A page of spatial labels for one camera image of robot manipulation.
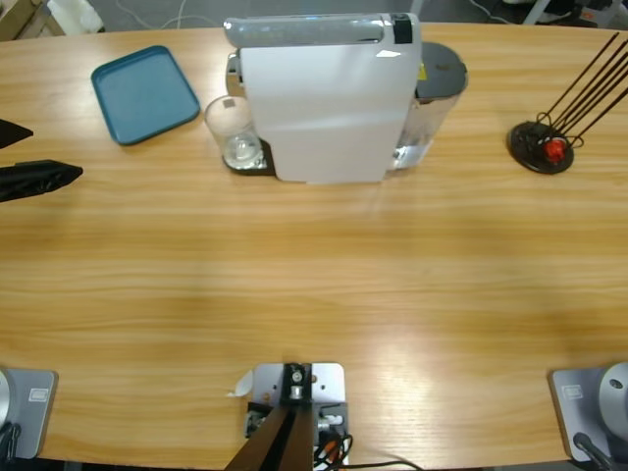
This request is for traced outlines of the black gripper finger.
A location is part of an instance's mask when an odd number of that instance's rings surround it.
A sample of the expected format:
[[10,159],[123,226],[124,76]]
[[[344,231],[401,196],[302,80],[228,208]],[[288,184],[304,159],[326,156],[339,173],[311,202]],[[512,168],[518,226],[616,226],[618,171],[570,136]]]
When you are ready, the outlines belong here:
[[83,168],[54,160],[29,161],[1,168],[1,201],[33,197],[66,186]]
[[6,120],[0,120],[0,148],[6,148],[33,136],[33,131]]

